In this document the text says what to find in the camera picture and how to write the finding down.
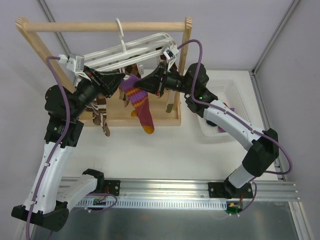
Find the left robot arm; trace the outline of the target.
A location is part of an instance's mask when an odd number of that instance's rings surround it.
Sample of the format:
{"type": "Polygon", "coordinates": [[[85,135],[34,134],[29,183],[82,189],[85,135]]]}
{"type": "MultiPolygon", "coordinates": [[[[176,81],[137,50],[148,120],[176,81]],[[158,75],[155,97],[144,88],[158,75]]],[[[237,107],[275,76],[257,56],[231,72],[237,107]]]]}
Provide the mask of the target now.
{"type": "Polygon", "coordinates": [[[13,207],[14,218],[58,232],[65,225],[70,211],[87,194],[99,195],[105,190],[104,173],[85,170],[71,187],[58,189],[67,160],[75,150],[84,123],[79,120],[87,106],[99,95],[110,98],[125,77],[124,73],[85,70],[85,77],[75,92],[70,92],[58,81],[45,94],[45,110],[49,122],[44,137],[43,158],[29,197],[13,207]]]}

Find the purple orange striped sock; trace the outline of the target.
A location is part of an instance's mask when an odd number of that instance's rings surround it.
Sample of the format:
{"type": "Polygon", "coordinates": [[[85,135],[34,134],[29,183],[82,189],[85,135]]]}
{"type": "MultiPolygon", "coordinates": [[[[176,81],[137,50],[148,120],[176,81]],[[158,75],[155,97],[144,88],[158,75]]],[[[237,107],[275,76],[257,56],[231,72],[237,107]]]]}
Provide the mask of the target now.
{"type": "Polygon", "coordinates": [[[141,127],[147,134],[152,134],[155,126],[150,112],[149,96],[146,91],[135,87],[135,83],[139,81],[137,76],[131,75],[123,80],[119,87],[134,108],[131,116],[139,119],[141,127]]]}

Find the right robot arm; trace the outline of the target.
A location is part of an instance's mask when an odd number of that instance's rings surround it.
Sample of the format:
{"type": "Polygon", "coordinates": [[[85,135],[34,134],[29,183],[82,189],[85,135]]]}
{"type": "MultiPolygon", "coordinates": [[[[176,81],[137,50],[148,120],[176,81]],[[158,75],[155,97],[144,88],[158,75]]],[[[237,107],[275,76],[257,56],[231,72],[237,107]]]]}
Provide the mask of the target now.
{"type": "Polygon", "coordinates": [[[247,151],[241,165],[213,192],[220,198],[238,196],[243,186],[260,177],[279,156],[278,134],[273,129],[254,127],[225,105],[207,88],[209,76],[202,63],[193,63],[185,75],[170,72],[163,62],[134,86],[155,96],[165,90],[184,94],[185,103],[192,113],[222,128],[247,151]]]}

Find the white plastic clip hanger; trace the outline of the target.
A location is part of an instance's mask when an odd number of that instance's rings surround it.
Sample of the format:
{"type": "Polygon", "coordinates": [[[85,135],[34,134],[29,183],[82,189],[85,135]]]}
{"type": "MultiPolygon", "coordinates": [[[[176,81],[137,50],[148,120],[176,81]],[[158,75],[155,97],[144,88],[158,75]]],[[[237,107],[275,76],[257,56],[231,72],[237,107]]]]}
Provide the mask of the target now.
{"type": "Polygon", "coordinates": [[[119,29],[120,44],[84,56],[84,64],[98,72],[120,70],[128,65],[137,64],[143,74],[141,63],[163,55],[165,48],[177,46],[175,40],[167,33],[155,33],[130,42],[124,41],[124,31],[120,20],[116,19],[119,29]]]}

